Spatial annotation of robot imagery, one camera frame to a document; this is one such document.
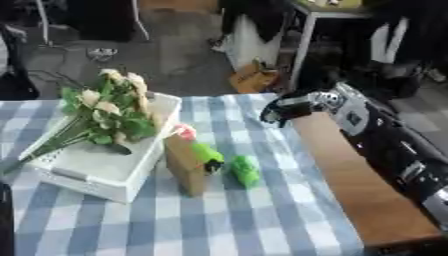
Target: white flower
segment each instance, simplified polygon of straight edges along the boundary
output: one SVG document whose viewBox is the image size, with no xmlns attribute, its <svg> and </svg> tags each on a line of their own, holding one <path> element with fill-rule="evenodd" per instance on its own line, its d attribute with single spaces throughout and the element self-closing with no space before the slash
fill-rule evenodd
<svg viewBox="0 0 448 256">
<path fill-rule="evenodd" d="M 114 142 L 116 144 L 123 145 L 125 143 L 125 140 L 126 140 L 126 134 L 122 132 L 117 132 L 114 134 Z"/>
<path fill-rule="evenodd" d="M 154 122 L 154 127 L 157 131 L 160 131 L 165 123 L 165 119 L 157 112 L 152 114 L 152 121 Z"/>
<path fill-rule="evenodd" d="M 121 116 L 120 109 L 113 103 L 108 101 L 100 101 L 95 106 L 96 109 L 104 110 L 107 113 L 113 113 L 117 116 Z"/>
<path fill-rule="evenodd" d="M 100 75 L 107 75 L 110 79 L 112 79 L 117 84 L 121 84 L 124 81 L 124 77 L 118 72 L 116 69 L 102 69 Z"/>
<path fill-rule="evenodd" d="M 92 90 L 84 90 L 81 95 L 78 96 L 78 99 L 81 100 L 82 104 L 86 105 L 89 108 L 95 106 L 95 104 L 100 99 L 100 93 Z"/>
<path fill-rule="evenodd" d="M 145 96 L 148 91 L 148 87 L 146 86 L 145 79 L 143 77 L 135 74 L 128 73 L 127 80 L 131 82 L 134 89 L 137 91 L 139 96 Z"/>
<path fill-rule="evenodd" d="M 148 99 L 145 96 L 139 96 L 138 97 L 138 106 L 140 111 L 145 114 L 146 118 L 151 118 L 152 111 L 149 108 L 149 102 Z"/>
<path fill-rule="evenodd" d="M 94 110 L 92 113 L 92 118 L 95 122 L 100 124 L 100 127 L 107 130 L 110 127 L 106 125 L 106 120 L 101 116 L 100 112 L 98 110 Z"/>
</svg>

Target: desk leg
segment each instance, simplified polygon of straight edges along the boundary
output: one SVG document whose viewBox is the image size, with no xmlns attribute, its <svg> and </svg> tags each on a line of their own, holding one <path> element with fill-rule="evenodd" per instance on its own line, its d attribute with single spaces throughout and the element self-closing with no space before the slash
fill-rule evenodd
<svg viewBox="0 0 448 256">
<path fill-rule="evenodd" d="M 37 10 L 39 11 L 39 16 L 40 19 L 42 21 L 42 37 L 44 38 L 44 42 L 45 44 L 49 45 L 51 44 L 51 42 L 49 41 L 48 38 L 48 17 L 47 17 L 47 13 L 45 12 L 45 6 L 42 3 L 42 0 L 36 0 L 36 5 L 37 5 Z"/>
<path fill-rule="evenodd" d="M 297 78 L 300 75 L 303 61 L 305 60 L 308 48 L 313 37 L 314 27 L 316 25 L 316 16 L 314 13 L 310 13 L 306 17 L 305 25 L 303 27 L 303 33 L 300 38 L 300 43 L 297 48 L 296 59 L 294 60 L 294 66 L 291 74 L 291 80 L 289 80 L 289 91 L 293 92 L 297 89 Z"/>
<path fill-rule="evenodd" d="M 132 0 L 132 9 L 133 9 L 133 12 L 134 12 L 134 21 L 135 21 L 135 23 L 137 23 L 138 27 L 140 28 L 140 30 L 142 31 L 143 35 L 145 36 L 145 39 L 147 41 L 149 41 L 149 33 L 146 30 L 145 26 L 143 26 L 143 23 L 140 20 L 140 12 L 139 12 L 139 8 L 138 8 L 137 0 Z"/>
</svg>

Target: black bag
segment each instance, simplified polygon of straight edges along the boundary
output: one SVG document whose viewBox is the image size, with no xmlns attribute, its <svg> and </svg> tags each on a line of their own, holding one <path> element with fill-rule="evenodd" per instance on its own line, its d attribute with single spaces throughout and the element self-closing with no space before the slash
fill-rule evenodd
<svg viewBox="0 0 448 256">
<path fill-rule="evenodd" d="M 0 24 L 0 36 L 8 49 L 8 71 L 0 77 L 0 100 L 34 100 L 39 91 L 23 66 L 18 39 Z"/>
</svg>

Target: person's leg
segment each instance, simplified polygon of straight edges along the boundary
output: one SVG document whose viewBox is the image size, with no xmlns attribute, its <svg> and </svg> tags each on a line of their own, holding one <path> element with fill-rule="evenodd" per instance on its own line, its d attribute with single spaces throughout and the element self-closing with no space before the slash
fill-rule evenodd
<svg viewBox="0 0 448 256">
<path fill-rule="evenodd" d="M 212 50 L 218 52 L 225 51 L 225 39 L 228 35 L 233 33 L 236 21 L 239 15 L 242 13 L 241 4 L 238 4 L 238 0 L 223 0 L 224 13 L 221 23 L 221 35 L 216 39 L 209 39 L 208 42 Z"/>
</svg>

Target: pink object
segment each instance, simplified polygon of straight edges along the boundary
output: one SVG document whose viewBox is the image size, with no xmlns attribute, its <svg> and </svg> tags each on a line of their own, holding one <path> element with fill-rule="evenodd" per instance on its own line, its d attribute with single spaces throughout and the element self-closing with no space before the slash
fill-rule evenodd
<svg viewBox="0 0 448 256">
<path fill-rule="evenodd" d="M 188 124 L 180 123 L 174 126 L 174 129 L 177 131 L 182 139 L 185 140 L 195 140 L 196 139 L 196 129 L 191 127 Z"/>
</svg>

